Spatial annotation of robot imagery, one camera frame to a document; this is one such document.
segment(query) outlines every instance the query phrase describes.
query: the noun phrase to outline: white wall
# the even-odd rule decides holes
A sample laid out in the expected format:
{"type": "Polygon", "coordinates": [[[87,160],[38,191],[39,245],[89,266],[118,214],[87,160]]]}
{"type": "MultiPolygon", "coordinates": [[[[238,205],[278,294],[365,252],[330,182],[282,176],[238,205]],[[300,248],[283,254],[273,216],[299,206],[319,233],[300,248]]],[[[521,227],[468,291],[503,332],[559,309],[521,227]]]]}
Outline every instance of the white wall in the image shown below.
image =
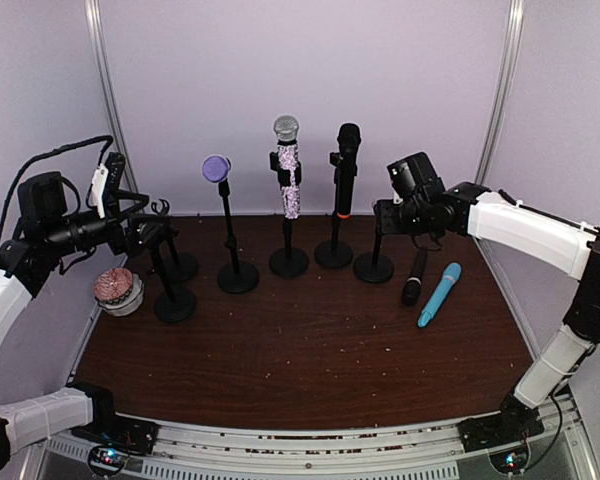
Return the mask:
{"type": "MultiPolygon", "coordinates": [[[[0,2],[0,211],[18,168],[55,147],[108,132],[83,2],[0,2]]],[[[99,147],[39,164],[84,194],[99,147]]],[[[7,238],[18,214],[11,208],[7,238]]],[[[53,274],[0,350],[0,403],[63,386],[94,306],[92,281],[113,263],[102,249],[65,277],[53,274]]],[[[0,478],[13,478],[5,471],[0,478]]]]}
{"type": "MultiPolygon", "coordinates": [[[[527,2],[517,72],[487,184],[573,220],[600,223],[600,0],[527,2]]],[[[493,245],[542,347],[574,281],[493,245]]],[[[600,349],[571,382],[600,463],[600,349]]]]}
{"type": "Polygon", "coordinates": [[[342,123],[360,125],[354,212],[391,194],[385,166],[425,150],[472,179],[493,105],[509,2],[101,2],[113,84],[140,190],[175,213],[219,213],[200,173],[231,158],[237,213],[279,212],[273,122],[300,121],[303,210],[333,209],[342,123]]]}

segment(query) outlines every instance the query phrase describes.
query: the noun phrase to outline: microphone grille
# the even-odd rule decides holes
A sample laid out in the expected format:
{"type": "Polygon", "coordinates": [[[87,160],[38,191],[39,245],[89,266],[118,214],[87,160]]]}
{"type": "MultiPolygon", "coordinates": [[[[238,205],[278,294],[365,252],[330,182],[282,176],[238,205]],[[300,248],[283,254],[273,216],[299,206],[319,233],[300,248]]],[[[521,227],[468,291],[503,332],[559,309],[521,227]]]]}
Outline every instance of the microphone grille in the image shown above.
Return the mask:
{"type": "Polygon", "coordinates": [[[278,140],[281,142],[292,142],[298,138],[300,124],[296,117],[291,115],[282,115],[278,117],[273,124],[273,131],[276,132],[278,140]]]}
{"type": "Polygon", "coordinates": [[[213,183],[224,181],[231,170],[231,162],[222,155],[209,155],[202,162],[202,175],[213,183]]]}

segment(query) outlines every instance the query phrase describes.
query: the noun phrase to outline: round black base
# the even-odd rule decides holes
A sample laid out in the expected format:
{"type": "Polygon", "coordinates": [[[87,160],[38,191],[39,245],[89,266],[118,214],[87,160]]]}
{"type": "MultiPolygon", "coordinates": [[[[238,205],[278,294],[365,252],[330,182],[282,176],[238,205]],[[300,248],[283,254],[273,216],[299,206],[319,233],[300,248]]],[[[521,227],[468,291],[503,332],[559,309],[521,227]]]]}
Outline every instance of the round black base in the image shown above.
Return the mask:
{"type": "Polygon", "coordinates": [[[167,278],[171,283],[182,283],[192,279],[198,273],[198,260],[196,257],[186,252],[178,252],[178,265],[173,261],[173,257],[164,260],[164,268],[167,271],[167,278]]]}
{"type": "Polygon", "coordinates": [[[247,293],[256,288],[260,281],[258,269],[247,262],[240,262],[240,275],[233,271],[233,265],[227,264],[218,272],[218,285],[227,293],[247,293]]]}
{"type": "Polygon", "coordinates": [[[363,253],[353,262],[353,271],[363,282],[384,283],[393,277],[393,262],[389,257],[380,255],[377,265],[371,263],[371,253],[363,253]]]}
{"type": "Polygon", "coordinates": [[[331,251],[331,241],[322,242],[313,252],[316,263],[324,268],[344,268],[353,260],[353,250],[346,243],[338,242],[335,252],[331,251]]]}
{"type": "Polygon", "coordinates": [[[165,323],[178,323],[189,318],[196,310],[198,300],[196,296],[185,287],[174,285],[173,293],[176,301],[172,303],[165,292],[156,298],[153,304],[153,312],[158,320],[165,323]]]}
{"type": "Polygon", "coordinates": [[[280,277],[297,277],[309,268],[309,257],[299,248],[292,248],[291,258],[287,258],[281,248],[269,257],[269,268],[280,277]]]}

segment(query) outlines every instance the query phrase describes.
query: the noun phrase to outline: dark brown tabletop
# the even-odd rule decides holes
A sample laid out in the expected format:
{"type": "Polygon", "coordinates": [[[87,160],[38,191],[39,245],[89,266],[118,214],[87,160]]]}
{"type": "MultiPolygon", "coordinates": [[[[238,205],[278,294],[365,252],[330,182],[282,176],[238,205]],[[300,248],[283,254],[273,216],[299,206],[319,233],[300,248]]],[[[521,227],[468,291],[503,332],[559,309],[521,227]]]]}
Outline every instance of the dark brown tabletop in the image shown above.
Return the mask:
{"type": "MultiPolygon", "coordinates": [[[[473,240],[447,234],[431,253],[416,307],[400,302],[416,254],[408,237],[386,237],[395,275],[382,285],[351,267],[329,271],[313,250],[329,238],[329,217],[301,217],[294,246],[311,258],[306,274],[283,279],[269,255],[283,244],[281,217],[234,219],[241,259],[256,264],[260,284],[229,295],[216,283],[229,261],[223,218],[178,218],[181,251],[200,272],[187,286],[196,313],[167,325],[153,314],[161,292],[147,254],[127,267],[145,281],[133,315],[103,314],[77,378],[111,389],[120,413],[193,424],[272,429],[403,425],[485,413],[531,359],[516,323],[473,240]],[[463,273],[436,318],[416,325],[442,271],[463,273]]],[[[343,222],[341,239],[356,254],[373,246],[373,217],[343,222]]]]}

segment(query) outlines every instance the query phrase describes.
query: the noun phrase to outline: pink glittery microphone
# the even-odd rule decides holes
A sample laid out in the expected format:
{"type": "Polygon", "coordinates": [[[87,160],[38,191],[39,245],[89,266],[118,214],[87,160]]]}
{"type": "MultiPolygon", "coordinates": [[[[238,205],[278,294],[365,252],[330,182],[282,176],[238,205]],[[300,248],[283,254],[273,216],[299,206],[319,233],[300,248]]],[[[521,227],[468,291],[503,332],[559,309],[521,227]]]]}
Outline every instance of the pink glittery microphone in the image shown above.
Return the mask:
{"type": "Polygon", "coordinates": [[[273,131],[278,138],[278,151],[269,155],[271,170],[278,173],[282,194],[284,220],[284,248],[275,251],[269,258],[269,268],[281,277],[295,277],[304,273],[309,266],[309,257],[299,248],[291,246],[292,220],[300,216],[300,182],[302,169],[298,161],[298,120],[291,115],[278,117],[273,131]]]}

